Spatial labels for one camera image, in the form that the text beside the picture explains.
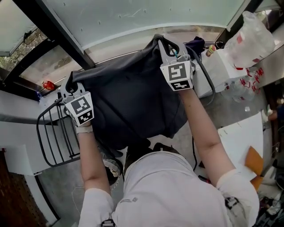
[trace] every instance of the person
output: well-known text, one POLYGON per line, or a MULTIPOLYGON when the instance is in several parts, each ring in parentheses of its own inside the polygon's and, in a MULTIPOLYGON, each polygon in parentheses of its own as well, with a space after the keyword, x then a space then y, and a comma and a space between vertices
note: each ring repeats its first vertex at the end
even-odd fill
POLYGON ((114 207, 95 137, 92 132, 79 133, 85 187, 79 227, 251 227, 255 223, 256 190, 232 164, 194 90, 179 94, 211 184, 199 180, 177 152, 146 152, 124 167, 124 197, 114 207))
POLYGON ((270 109, 270 105, 267 106, 267 115, 264 110, 261 111, 261 118, 263 123, 268 121, 275 121, 277 119, 284 120, 284 105, 279 104, 276 110, 270 109))

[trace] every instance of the plastic bag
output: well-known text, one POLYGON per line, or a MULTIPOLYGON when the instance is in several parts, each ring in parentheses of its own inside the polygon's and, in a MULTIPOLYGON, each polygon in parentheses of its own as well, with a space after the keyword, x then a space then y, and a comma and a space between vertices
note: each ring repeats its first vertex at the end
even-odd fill
POLYGON ((243 27, 225 45, 225 54, 236 68, 255 65, 275 47, 272 34, 253 13, 244 11, 243 17, 243 27))
POLYGON ((246 76, 232 81, 221 94, 227 100, 233 99, 236 102, 251 101, 254 99, 255 95, 260 93, 259 84, 263 75, 264 72, 262 68, 252 67, 247 69, 246 76))

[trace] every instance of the red object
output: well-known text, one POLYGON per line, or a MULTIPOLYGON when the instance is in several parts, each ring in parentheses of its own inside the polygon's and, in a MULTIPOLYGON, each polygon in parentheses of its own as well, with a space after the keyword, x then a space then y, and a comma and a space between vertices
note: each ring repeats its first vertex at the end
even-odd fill
POLYGON ((51 81, 44 82, 43 87, 47 90, 54 90, 55 89, 55 85, 51 81))
POLYGON ((240 79, 240 82, 244 87, 250 88, 250 81, 245 81, 245 79, 240 79))
POLYGON ((253 82, 252 84, 252 90, 253 92, 259 94, 260 93, 260 89, 259 88, 256 88, 256 82, 253 82))
POLYGON ((259 83, 259 77, 257 75, 254 76, 255 80, 259 83))
POLYGON ((243 70, 243 68, 239 68, 237 66, 235 66, 235 68, 236 68, 236 70, 243 70))
POLYGON ((246 70, 247 70, 247 75, 252 77, 251 74, 249 73, 249 69, 247 68, 246 70))
POLYGON ((262 76, 263 75, 263 69, 262 68, 259 68, 259 70, 257 71, 257 73, 259 74, 259 76, 262 76))
POLYGON ((238 43, 241 43, 243 41, 243 39, 242 39, 242 37, 241 37, 241 34, 239 34, 238 36, 237 36, 237 42, 238 43))
POLYGON ((255 63, 258 63, 258 62, 260 62, 260 60, 259 59, 254 59, 254 60, 252 60, 253 62, 255 62, 255 63))

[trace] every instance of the black cable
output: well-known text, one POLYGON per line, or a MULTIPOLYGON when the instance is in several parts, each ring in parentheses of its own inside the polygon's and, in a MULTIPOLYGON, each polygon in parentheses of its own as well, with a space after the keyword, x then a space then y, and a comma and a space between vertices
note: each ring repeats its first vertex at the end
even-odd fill
POLYGON ((213 102, 213 100, 214 100, 215 93, 216 93, 215 87, 214 87, 214 85, 213 85, 213 82, 212 82, 211 78, 210 78, 209 75, 208 75, 208 72, 206 71, 204 65, 202 64, 202 62, 201 62, 201 60, 199 59, 199 57, 198 57, 198 55, 196 54, 196 52, 195 52, 193 49, 191 49, 190 47, 187 47, 187 48, 192 51, 194 58, 196 59, 197 63, 200 65, 200 68, 201 68, 202 72, 204 73, 204 76, 206 77, 206 79, 207 79, 207 81, 208 81, 208 84, 210 85, 210 88, 212 89, 212 98, 211 98, 210 102, 208 102, 208 103, 205 105, 205 106, 208 106, 208 105, 211 104, 211 103, 213 102))
POLYGON ((192 137, 192 151, 193 151, 193 156, 194 156, 194 160, 195 160, 195 165, 194 165, 193 171, 195 171, 195 169, 197 167, 197 159, 196 159, 195 150, 194 150, 194 139, 193 139, 193 137, 192 137))

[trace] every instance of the bottle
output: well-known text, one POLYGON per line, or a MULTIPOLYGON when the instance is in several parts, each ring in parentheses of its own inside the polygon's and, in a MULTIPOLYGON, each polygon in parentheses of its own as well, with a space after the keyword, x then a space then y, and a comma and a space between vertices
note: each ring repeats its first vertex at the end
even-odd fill
POLYGON ((206 52, 206 56, 210 57, 211 54, 213 54, 215 52, 215 50, 216 50, 216 47, 214 45, 210 45, 207 52, 206 52))

